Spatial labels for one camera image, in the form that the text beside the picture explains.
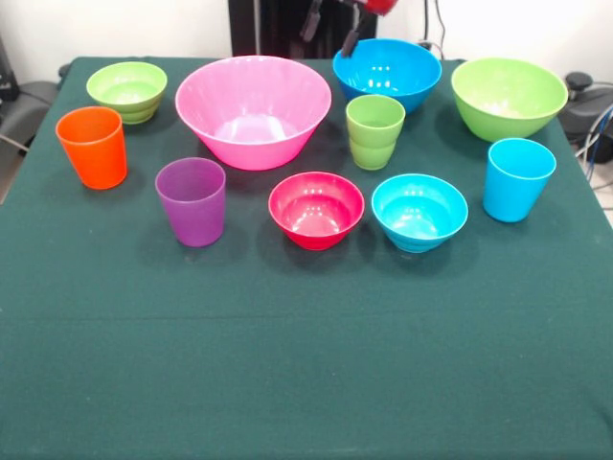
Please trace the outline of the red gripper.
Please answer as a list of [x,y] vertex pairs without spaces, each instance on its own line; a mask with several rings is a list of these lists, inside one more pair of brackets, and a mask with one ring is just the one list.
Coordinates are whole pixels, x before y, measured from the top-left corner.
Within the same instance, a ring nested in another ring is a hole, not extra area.
[[[311,41],[316,34],[321,20],[322,3],[322,0],[313,0],[309,6],[306,21],[300,32],[303,41]],[[360,36],[371,27],[374,14],[386,15],[396,6],[397,0],[345,1],[345,4],[352,6],[353,23],[343,43],[342,55],[351,56]]]

